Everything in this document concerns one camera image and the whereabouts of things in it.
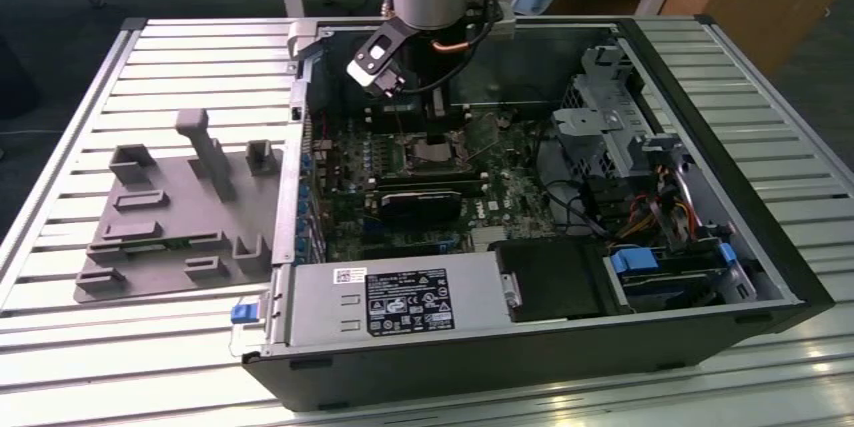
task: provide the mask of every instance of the warning label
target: warning label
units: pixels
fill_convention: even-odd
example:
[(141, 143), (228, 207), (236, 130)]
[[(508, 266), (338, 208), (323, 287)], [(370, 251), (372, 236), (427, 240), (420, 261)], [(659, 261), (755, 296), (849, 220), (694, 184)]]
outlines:
[(368, 333), (374, 337), (454, 328), (444, 269), (364, 277)]

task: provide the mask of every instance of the metal table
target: metal table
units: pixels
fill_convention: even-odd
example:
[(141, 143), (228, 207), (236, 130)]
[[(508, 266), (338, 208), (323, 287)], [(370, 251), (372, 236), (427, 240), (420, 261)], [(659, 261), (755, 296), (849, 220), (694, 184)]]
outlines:
[[(288, 24), (152, 20), (119, 34), (0, 247), (0, 424), (851, 421), (853, 176), (718, 28), (687, 17), (639, 24), (838, 302), (786, 333), (750, 339), (695, 368), (296, 415), (231, 352), (262, 335), (246, 330), (234, 339), (228, 311), (263, 285), (76, 304), (73, 276), (112, 183), (113, 146), (144, 140), (155, 156), (184, 155), (186, 138), (171, 127), (175, 111), (191, 107), (210, 109), (211, 134), (227, 149), (258, 138), (282, 143)], [(191, 70), (184, 62), (195, 63)]]

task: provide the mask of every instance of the white sticker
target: white sticker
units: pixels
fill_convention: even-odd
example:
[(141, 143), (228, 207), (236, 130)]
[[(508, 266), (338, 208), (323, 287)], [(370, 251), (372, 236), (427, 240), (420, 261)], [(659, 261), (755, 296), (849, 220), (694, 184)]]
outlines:
[(332, 271), (332, 283), (335, 284), (364, 284), (364, 276), (368, 269), (355, 267), (351, 269), (335, 269)]

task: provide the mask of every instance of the black cable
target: black cable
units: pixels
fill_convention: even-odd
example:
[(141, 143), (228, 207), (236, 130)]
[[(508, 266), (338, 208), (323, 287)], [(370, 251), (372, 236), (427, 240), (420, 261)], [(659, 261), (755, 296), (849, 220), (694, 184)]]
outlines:
[[(488, 11), (488, 9), (490, 9), (488, 1), (490, 0), (484, 0), (484, 4), (483, 4), (484, 11)], [(500, 6), (498, 4), (498, 0), (491, 0), (491, 3), (492, 3), (492, 8), (495, 10), (492, 11), (492, 14), (488, 17), (488, 21), (487, 21), (483, 29), (480, 29), (480, 33), (478, 34), (478, 36), (468, 43), (470, 44), (468, 51), (466, 52), (466, 56), (463, 57), (462, 62), (435, 82), (432, 82), (431, 84), (424, 85), (422, 87), (418, 87), (415, 89), (400, 89), (396, 92), (398, 94), (400, 94), (400, 95), (418, 95), (418, 94), (423, 94), (426, 92), (430, 92), (430, 91), (438, 89), (468, 66), (468, 63), (471, 62), (471, 59), (472, 59), (472, 57), (475, 55), (475, 51), (478, 49), (478, 45), (480, 44), (483, 39), (486, 39), (487, 35), (490, 34), (490, 31), (492, 30), (492, 25), (495, 25), (495, 14), (499, 11)]]
[(592, 231), (592, 233), (598, 236), (602, 237), (606, 240), (614, 240), (615, 236), (614, 234), (611, 234), (607, 230), (604, 230), (604, 228), (596, 223), (595, 220), (592, 220), (587, 214), (584, 212), (582, 212), (580, 210), (578, 210), (575, 207), (572, 207), (570, 204), (572, 203), (572, 201), (570, 201), (568, 203), (564, 202), (555, 194), (551, 193), (551, 191), (548, 190), (548, 187), (552, 184), (556, 183), (566, 183), (571, 186), (579, 185), (580, 183), (578, 183), (574, 180), (552, 180), (551, 182), (548, 182), (548, 184), (543, 185), (543, 181), (539, 178), (539, 171), (536, 170), (536, 159), (539, 158), (539, 149), (543, 145), (543, 135), (546, 134), (546, 128), (547, 128), (547, 122), (543, 122), (543, 127), (539, 130), (539, 133), (536, 135), (536, 146), (534, 148), (534, 182), (538, 184), (540, 190), (546, 193), (546, 195), (548, 196), (548, 198), (551, 199), (551, 201), (558, 204), (560, 207), (563, 207), (563, 209), (567, 211), (567, 223), (570, 223), (570, 213), (575, 214), (575, 216), (582, 220), (582, 222), (584, 222), (584, 224), (587, 225), (587, 227), (590, 227), (590, 230)]

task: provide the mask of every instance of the cable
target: cable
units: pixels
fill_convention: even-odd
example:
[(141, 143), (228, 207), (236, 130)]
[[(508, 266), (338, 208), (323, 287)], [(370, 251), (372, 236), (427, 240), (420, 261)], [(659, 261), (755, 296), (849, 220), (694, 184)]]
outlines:
[[(439, 87), (442, 87), (442, 85), (444, 85), (444, 83), (451, 80), (456, 74), (459, 74), (463, 69), (468, 66), (468, 63), (471, 62), (471, 59), (475, 55), (475, 51), (478, 49), (478, 45), (480, 44), (480, 42), (483, 41), (483, 39), (486, 39), (487, 35), (490, 35), (490, 31), (492, 30), (492, 26), (495, 25), (495, 13), (499, 11), (500, 6), (498, 5), (498, 0), (491, 0), (492, 1), (492, 6), (494, 6), (494, 11), (492, 11), (492, 15), (490, 15), (487, 23), (483, 27), (483, 29), (480, 29), (480, 32), (478, 33), (476, 37), (468, 42), (468, 52), (466, 53), (466, 57), (463, 58), (462, 62), (456, 65), (456, 67), (454, 67), (447, 74), (444, 74), (435, 82), (432, 82), (428, 85), (424, 85), (422, 87), (418, 87), (415, 89), (399, 89), (398, 90), (398, 94), (400, 95), (418, 95), (418, 94), (423, 94), (426, 92), (431, 92), (432, 90), (438, 89)], [(488, 11), (490, 9), (490, 0), (484, 0), (484, 4), (483, 4), (483, 9), (484, 11)]]
[(61, 134), (64, 130), (11, 130), (0, 132), (0, 135), (25, 135), (25, 134)]

